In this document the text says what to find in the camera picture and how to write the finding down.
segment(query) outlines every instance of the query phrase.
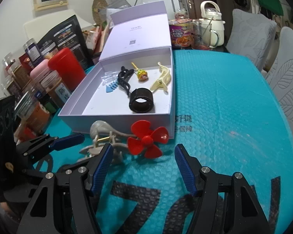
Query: red propeller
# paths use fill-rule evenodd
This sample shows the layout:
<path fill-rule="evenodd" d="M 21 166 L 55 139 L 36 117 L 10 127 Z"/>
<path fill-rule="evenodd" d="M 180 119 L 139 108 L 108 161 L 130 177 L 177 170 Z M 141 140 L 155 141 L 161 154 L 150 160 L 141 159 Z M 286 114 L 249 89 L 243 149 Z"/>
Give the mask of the red propeller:
<path fill-rule="evenodd" d="M 145 148 L 147 149 L 144 157 L 147 159 L 158 158 L 163 155 L 154 142 L 166 144 L 169 139 L 168 131 L 165 127 L 159 127 L 154 131 L 150 129 L 151 123 L 147 120 L 139 120 L 132 124 L 131 132 L 140 140 L 129 137 L 127 140 L 129 152 L 132 155 L 140 154 Z"/>

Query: lollipop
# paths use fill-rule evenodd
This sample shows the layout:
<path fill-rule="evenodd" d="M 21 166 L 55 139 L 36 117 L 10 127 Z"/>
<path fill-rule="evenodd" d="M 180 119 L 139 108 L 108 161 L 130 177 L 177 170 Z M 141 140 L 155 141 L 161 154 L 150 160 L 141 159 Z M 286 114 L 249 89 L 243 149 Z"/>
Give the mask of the lollipop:
<path fill-rule="evenodd" d="M 138 80 L 140 82 L 145 82 L 145 81 L 147 81 L 149 79 L 148 76 L 147 76 L 147 71 L 145 71 L 143 69 L 138 69 L 137 66 L 133 62 L 131 64 L 136 69 L 136 71 L 137 71 L 137 77 L 138 77 Z"/>

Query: pink lid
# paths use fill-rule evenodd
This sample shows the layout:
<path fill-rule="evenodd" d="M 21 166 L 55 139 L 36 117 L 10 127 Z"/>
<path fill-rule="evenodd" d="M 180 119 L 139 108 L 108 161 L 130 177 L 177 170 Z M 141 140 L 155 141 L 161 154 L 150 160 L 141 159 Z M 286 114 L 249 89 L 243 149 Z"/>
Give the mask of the pink lid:
<path fill-rule="evenodd" d="M 42 81 L 52 70 L 48 67 L 49 60 L 45 59 L 30 72 L 30 78 L 36 82 Z"/>

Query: red fan blade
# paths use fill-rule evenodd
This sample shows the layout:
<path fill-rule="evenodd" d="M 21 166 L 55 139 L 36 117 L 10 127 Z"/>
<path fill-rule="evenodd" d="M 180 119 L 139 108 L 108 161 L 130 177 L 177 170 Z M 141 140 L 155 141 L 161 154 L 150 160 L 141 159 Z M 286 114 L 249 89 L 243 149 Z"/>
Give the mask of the red fan blade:
<path fill-rule="evenodd" d="M 140 140 L 132 138 L 132 137 L 128 137 L 127 144 L 128 144 L 129 152 L 132 155 L 138 155 L 144 149 L 142 142 Z"/>
<path fill-rule="evenodd" d="M 162 155 L 163 155 L 163 152 L 159 149 L 159 147 L 156 145 L 152 145 L 148 147 L 146 153 L 144 154 L 144 157 L 147 159 L 155 159 L 155 158 L 159 158 Z"/>
<path fill-rule="evenodd" d="M 138 120 L 131 125 L 131 132 L 142 139 L 144 136 L 149 135 L 150 126 L 151 122 L 147 120 Z"/>
<path fill-rule="evenodd" d="M 159 127 L 153 131 L 151 137 L 154 142 L 166 144 L 169 139 L 169 134 L 165 127 Z"/>

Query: propeller hub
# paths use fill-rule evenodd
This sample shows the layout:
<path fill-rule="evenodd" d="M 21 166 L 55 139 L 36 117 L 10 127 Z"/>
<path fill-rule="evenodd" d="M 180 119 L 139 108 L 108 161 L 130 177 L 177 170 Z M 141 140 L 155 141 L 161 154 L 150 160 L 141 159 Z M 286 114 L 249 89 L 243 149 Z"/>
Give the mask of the propeller hub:
<path fill-rule="evenodd" d="M 146 147 L 153 145 L 154 141 L 151 136 L 146 135 L 141 140 L 142 144 Z"/>

